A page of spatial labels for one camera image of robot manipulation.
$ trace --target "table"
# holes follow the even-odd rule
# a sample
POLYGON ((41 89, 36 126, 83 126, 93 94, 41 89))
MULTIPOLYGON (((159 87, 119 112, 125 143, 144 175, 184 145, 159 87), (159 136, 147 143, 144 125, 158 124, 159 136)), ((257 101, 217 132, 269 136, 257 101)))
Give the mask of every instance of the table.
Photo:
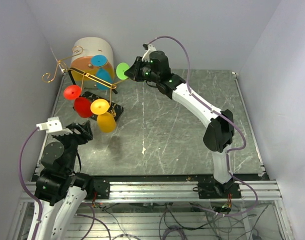
MULTIPOLYGON (((173 70, 186 79, 186 69, 173 70)), ((83 123, 73 110, 73 101, 63 97, 71 83, 65 74, 55 103, 54 116, 63 125, 83 123)), ((230 109, 234 122, 245 134, 247 146, 230 154, 235 173, 260 174, 261 161, 237 82, 228 70, 192 70, 190 86, 208 102, 230 109)), ((109 99, 109 92, 87 89, 109 99)), ((103 133, 91 121, 93 140, 78 147, 82 172, 89 175, 188 175, 212 174, 212 154, 203 143, 204 125, 179 103, 144 82, 127 80, 117 87, 112 101, 124 107, 115 131, 103 133)), ((48 137, 46 144, 52 142, 48 137)), ((233 146, 241 146, 238 132, 233 146)))

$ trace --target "curled metal hook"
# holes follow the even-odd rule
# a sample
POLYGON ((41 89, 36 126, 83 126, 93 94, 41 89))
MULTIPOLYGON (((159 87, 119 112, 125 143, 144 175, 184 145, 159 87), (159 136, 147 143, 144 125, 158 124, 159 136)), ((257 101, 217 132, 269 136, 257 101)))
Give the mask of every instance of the curled metal hook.
POLYGON ((42 80, 43 82, 45 82, 45 83, 51 83, 53 80, 55 80, 56 75, 57 75, 57 71, 58 71, 58 68, 59 68, 59 67, 60 67, 64 72, 67 72, 68 66, 67 66, 67 64, 64 62, 64 60, 66 60, 66 59, 71 59, 71 58, 73 58, 73 57, 76 57, 76 56, 82 54, 83 51, 84 51, 84 49, 83 49, 83 47, 81 47, 81 46, 74 46, 74 47, 72 48, 71 51, 74 53, 72 56, 68 56, 68 57, 65 57, 65 58, 60 59, 60 60, 57 61, 56 70, 54 71, 54 75, 53 75, 53 78, 52 78, 52 79, 48 80, 48 79, 50 78, 50 76, 51 76, 51 73, 50 73, 50 72, 47 72, 47 73, 45 73, 44 75, 42 75, 41 80, 42 80))

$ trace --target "connector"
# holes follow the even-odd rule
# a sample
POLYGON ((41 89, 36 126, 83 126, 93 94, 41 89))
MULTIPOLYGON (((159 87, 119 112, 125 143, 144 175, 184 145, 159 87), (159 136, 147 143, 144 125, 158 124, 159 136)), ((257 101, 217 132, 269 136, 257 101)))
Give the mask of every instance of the connector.
POLYGON ((36 125, 39 128, 39 131, 45 130, 47 134, 53 135, 65 135, 72 133, 72 131, 68 128, 63 129, 63 125, 59 120, 59 117, 50 117, 47 120, 47 122, 39 123, 36 125))

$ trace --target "yellow disc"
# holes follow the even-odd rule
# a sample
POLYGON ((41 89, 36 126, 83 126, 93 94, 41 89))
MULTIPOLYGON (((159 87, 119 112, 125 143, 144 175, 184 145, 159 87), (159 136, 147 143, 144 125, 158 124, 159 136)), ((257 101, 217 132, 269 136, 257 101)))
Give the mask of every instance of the yellow disc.
POLYGON ((97 99, 90 105, 90 110, 93 114, 101 115, 108 111, 109 102, 105 99, 97 99))
POLYGON ((116 128, 116 121, 110 112, 98 115, 97 124, 103 133, 110 133, 116 128))

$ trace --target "white container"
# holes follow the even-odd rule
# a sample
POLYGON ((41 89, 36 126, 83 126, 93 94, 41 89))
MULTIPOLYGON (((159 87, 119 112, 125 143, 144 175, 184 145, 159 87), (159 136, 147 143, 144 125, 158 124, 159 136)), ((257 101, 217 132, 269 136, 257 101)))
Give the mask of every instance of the white container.
MULTIPOLYGON (((71 68, 80 69, 84 72, 96 75, 98 67, 91 64, 91 59, 96 55, 104 55, 108 62, 102 68, 108 71, 112 80, 115 78, 113 49, 107 41, 99 37, 84 37, 76 41, 74 47, 75 46, 81 46, 83 52, 82 54, 71 58, 71 68)), ((73 71, 71 73, 76 82, 82 81, 82 75, 73 71)), ((85 88, 97 88, 96 83, 86 77, 84 78, 83 84, 85 88)))

